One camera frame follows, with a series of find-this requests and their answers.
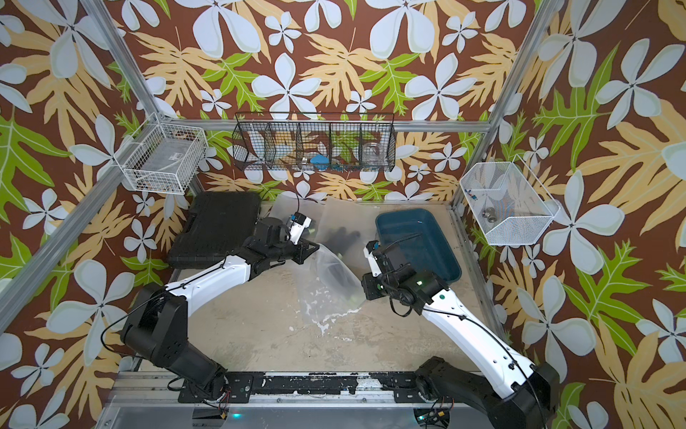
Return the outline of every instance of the plastic bag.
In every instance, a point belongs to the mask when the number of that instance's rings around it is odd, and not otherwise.
[[[298,279],[303,320],[318,325],[322,335],[336,318],[358,311],[364,302],[359,279],[325,246],[320,246],[303,265],[291,267]]]
[[[363,249],[377,236],[379,213],[377,205],[328,198],[315,242],[328,247],[361,280],[370,271]]]

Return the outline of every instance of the blue plastic tub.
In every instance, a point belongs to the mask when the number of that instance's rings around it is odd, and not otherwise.
[[[430,270],[448,284],[462,276],[462,270],[434,215],[424,209],[390,211],[377,216],[382,245],[410,234],[421,235],[398,243],[405,258],[416,271]]]

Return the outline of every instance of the wallpaper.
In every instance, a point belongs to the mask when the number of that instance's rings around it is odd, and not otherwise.
[[[30,260],[143,119],[77,0],[0,0],[0,289]],[[141,285],[164,284],[163,255],[185,220],[180,196],[107,200],[0,336],[0,428],[91,428],[119,367],[105,326]],[[120,346],[117,330],[105,335]]]
[[[682,1],[569,1],[488,155],[561,210],[534,246],[465,218],[509,339],[560,374],[555,429],[686,426],[684,29]]]
[[[160,109],[480,120],[540,1],[107,1]]]

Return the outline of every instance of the white wire basket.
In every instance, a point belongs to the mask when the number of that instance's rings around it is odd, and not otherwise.
[[[207,137],[202,128],[172,125],[151,117],[150,132],[123,162],[115,160],[124,176],[136,191],[161,194],[185,194],[198,165],[205,158]]]
[[[560,211],[536,174],[522,164],[527,177],[514,162],[488,162],[477,163],[460,179],[474,218],[491,246],[535,244]]]

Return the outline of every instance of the beige floor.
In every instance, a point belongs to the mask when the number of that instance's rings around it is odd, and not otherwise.
[[[381,205],[382,211],[408,208],[433,213],[464,271],[447,206]],[[184,270],[181,278],[196,272]],[[387,299],[364,302],[359,311],[336,318],[322,333],[301,317],[296,282],[291,270],[281,266],[233,288],[191,316],[189,340],[230,371],[413,371],[432,356],[476,370],[435,325],[416,314],[396,316]],[[466,273],[450,287],[484,320]],[[146,365],[141,369],[150,370]]]

